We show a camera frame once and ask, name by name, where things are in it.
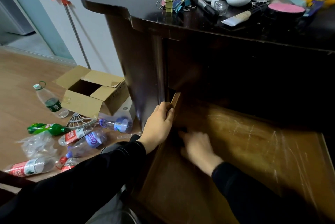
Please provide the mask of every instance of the cardboard box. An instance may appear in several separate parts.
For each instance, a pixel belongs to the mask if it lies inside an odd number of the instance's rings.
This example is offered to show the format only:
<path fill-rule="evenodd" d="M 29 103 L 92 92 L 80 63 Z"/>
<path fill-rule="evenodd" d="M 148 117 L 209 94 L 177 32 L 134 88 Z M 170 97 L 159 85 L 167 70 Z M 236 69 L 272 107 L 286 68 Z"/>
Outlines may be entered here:
<path fill-rule="evenodd" d="M 130 96 L 127 98 L 127 100 L 119 107 L 119 109 L 114 113 L 114 115 L 107 115 L 105 113 L 99 113 L 99 118 L 104 118 L 110 121 L 115 121 L 119 117 L 125 117 L 129 120 L 134 121 L 136 117 L 136 111 L 135 106 L 130 98 Z"/>
<path fill-rule="evenodd" d="M 129 97 L 124 77 L 80 65 L 54 82 L 66 89 L 63 107 L 93 119 L 99 112 L 112 116 Z"/>

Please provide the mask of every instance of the wooden floor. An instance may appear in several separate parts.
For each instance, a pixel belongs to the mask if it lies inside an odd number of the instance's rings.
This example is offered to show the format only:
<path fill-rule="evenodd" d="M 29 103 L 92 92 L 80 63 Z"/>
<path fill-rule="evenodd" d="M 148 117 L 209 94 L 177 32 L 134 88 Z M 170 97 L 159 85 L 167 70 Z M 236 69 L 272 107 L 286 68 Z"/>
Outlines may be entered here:
<path fill-rule="evenodd" d="M 47 88 L 62 99 L 65 90 L 52 81 L 72 67 L 28 56 L 0 51 L 0 169 L 27 160 L 21 144 L 29 137 L 33 123 L 66 124 L 68 118 L 56 118 L 36 96 L 33 85 L 43 80 Z"/>

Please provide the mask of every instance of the red label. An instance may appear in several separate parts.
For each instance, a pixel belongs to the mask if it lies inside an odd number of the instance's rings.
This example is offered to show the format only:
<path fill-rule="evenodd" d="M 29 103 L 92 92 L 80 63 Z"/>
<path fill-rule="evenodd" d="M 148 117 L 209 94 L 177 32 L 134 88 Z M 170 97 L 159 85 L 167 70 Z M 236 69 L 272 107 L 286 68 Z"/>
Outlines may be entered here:
<path fill-rule="evenodd" d="M 28 161 L 24 161 L 24 162 L 20 162 L 20 163 L 16 163 L 14 164 L 11 168 L 10 168 L 10 174 L 11 175 L 15 175 L 15 176 L 19 176 L 19 177 L 24 177 L 26 176 L 24 174 L 24 166 L 27 164 Z"/>
<path fill-rule="evenodd" d="M 74 166 L 65 166 L 65 167 L 62 167 L 62 170 L 61 170 L 61 173 L 64 172 L 64 171 L 67 171 L 69 169 L 72 169 Z"/>
<path fill-rule="evenodd" d="M 75 142 L 78 139 L 76 130 L 70 131 L 67 134 L 65 134 L 65 142 L 67 145 Z"/>

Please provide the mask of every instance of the black sleeve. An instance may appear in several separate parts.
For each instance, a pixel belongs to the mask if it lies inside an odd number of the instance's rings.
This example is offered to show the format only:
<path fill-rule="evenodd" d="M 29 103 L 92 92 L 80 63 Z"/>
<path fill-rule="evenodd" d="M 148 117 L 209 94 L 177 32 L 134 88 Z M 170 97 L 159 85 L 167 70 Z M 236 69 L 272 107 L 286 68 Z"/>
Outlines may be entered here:
<path fill-rule="evenodd" d="M 145 160 L 145 148 L 131 142 L 76 167 L 23 188 L 0 207 L 0 223 L 85 223 L 127 182 Z"/>
<path fill-rule="evenodd" d="M 212 179 L 240 224 L 293 223 L 296 218 L 283 198 L 230 163 L 217 166 Z"/>

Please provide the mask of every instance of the white wall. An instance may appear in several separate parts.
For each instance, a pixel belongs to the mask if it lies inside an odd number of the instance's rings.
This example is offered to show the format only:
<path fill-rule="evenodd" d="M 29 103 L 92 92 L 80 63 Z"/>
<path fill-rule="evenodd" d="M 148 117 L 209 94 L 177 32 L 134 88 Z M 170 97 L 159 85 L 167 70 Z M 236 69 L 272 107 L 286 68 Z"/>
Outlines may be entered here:
<path fill-rule="evenodd" d="M 73 59 L 78 65 L 86 66 L 64 7 L 56 1 L 40 1 L 64 40 Z M 73 17 L 91 68 L 123 76 L 104 15 L 85 9 L 80 0 L 70 1 L 75 6 L 74 11 L 83 26 L 82 29 L 79 22 Z"/>

